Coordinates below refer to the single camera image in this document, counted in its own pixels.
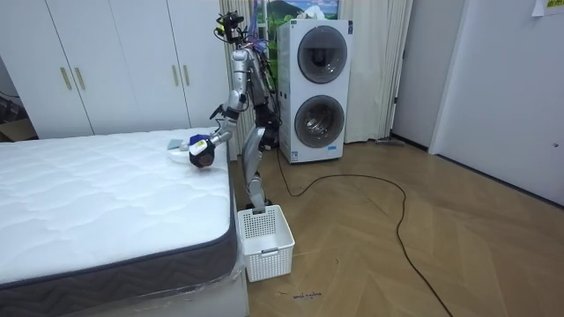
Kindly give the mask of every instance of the cabinet door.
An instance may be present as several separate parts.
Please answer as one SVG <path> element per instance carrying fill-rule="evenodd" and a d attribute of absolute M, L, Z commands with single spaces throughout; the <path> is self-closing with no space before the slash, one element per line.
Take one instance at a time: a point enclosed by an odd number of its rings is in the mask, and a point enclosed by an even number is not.
<path fill-rule="evenodd" d="M 108 0 L 47 0 L 47 4 L 94 133 L 146 131 Z"/>
<path fill-rule="evenodd" d="M 0 12 L 0 55 L 39 138 L 90 136 L 90 122 L 45 2 L 2 1 Z"/>
<path fill-rule="evenodd" d="M 110 0 L 139 111 L 155 129 L 189 128 L 166 0 Z"/>
<path fill-rule="evenodd" d="M 210 114 L 229 94 L 225 47 L 212 33 L 219 0 L 168 0 L 168 11 L 186 80 L 190 123 L 192 128 L 213 127 L 216 123 L 210 121 Z"/>

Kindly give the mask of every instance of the mattress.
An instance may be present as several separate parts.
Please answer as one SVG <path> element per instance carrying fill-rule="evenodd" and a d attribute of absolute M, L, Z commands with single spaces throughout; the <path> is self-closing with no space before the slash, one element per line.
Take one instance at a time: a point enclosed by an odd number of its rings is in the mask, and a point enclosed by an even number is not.
<path fill-rule="evenodd" d="M 59 316 L 228 275 L 226 145 L 210 168 L 171 139 L 210 129 L 0 144 L 0 316 Z"/>

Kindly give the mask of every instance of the stacked washer and dryer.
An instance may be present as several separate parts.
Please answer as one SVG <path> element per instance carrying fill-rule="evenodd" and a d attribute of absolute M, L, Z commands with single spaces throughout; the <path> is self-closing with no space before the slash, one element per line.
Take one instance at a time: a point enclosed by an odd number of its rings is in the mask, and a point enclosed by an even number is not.
<path fill-rule="evenodd" d="M 293 19 L 278 29 L 280 150 L 290 163 L 343 156 L 353 22 Z"/>

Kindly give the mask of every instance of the white basket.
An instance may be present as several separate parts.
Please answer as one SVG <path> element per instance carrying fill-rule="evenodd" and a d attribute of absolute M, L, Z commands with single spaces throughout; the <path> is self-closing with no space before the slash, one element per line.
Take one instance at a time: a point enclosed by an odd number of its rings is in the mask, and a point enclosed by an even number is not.
<path fill-rule="evenodd" d="M 290 274 L 294 241 L 280 206 L 239 211 L 238 218 L 249 281 Z"/>

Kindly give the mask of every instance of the white curtain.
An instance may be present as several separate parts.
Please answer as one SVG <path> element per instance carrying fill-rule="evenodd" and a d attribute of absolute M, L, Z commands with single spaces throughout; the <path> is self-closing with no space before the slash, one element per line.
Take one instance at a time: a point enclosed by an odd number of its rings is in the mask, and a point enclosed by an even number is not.
<path fill-rule="evenodd" d="M 251 2 L 249 0 L 220 0 L 221 3 L 221 13 L 226 13 L 228 11 L 237 11 L 239 15 L 245 18 L 245 21 L 241 23 L 241 29 L 244 29 L 248 25 L 251 16 Z M 227 71 L 229 77 L 229 87 L 232 86 L 231 74 L 231 53 L 234 51 L 234 45 L 226 44 L 226 59 L 227 59 Z M 245 136 L 255 126 L 255 112 L 252 110 L 245 111 L 239 117 L 237 122 L 237 132 L 234 137 L 229 141 L 229 151 L 231 159 L 237 159 L 237 155 L 241 154 L 241 148 L 245 143 Z"/>
<path fill-rule="evenodd" d="M 354 23 L 345 142 L 390 135 L 412 0 L 340 0 Z"/>

